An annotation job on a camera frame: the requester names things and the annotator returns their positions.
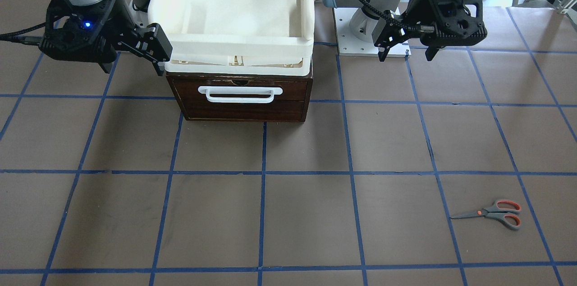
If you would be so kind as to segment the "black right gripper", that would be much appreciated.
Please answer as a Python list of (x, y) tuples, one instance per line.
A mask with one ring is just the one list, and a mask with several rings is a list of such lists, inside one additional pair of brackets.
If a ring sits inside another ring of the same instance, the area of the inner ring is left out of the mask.
[(173, 51), (169, 38), (160, 24), (135, 27), (125, 0), (84, 6), (51, 0), (39, 50), (55, 60), (98, 63), (105, 74), (113, 71), (117, 50), (127, 51), (151, 62), (162, 77)]

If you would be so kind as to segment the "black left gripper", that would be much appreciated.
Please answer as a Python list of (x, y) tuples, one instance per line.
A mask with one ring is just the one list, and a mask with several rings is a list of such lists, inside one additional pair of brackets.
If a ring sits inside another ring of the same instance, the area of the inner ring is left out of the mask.
[[(472, 46), (488, 36), (482, 14), (482, 0), (410, 0), (408, 21), (433, 26), (434, 32), (421, 36), (428, 46), (425, 58), (431, 62), (444, 46)], [(379, 62), (386, 60), (392, 47), (408, 39), (393, 14), (384, 14), (373, 29), (373, 44)]]

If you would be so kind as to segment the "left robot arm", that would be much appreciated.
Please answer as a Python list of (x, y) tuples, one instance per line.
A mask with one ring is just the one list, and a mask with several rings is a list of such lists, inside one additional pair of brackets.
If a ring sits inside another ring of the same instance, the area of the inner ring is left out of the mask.
[(488, 36), (482, 0), (409, 0), (396, 15), (400, 0), (323, 0), (328, 8), (355, 8), (350, 29), (362, 41), (377, 47), (381, 62), (392, 47), (418, 38), (433, 60), (447, 46), (473, 46)]

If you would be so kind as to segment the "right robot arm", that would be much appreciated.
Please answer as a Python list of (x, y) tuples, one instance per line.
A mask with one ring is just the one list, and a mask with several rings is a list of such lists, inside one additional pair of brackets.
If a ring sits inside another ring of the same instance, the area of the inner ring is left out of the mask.
[(125, 0), (51, 0), (39, 50), (55, 60), (97, 63), (107, 74), (117, 52), (127, 51), (161, 76), (172, 45), (159, 24), (139, 28)]

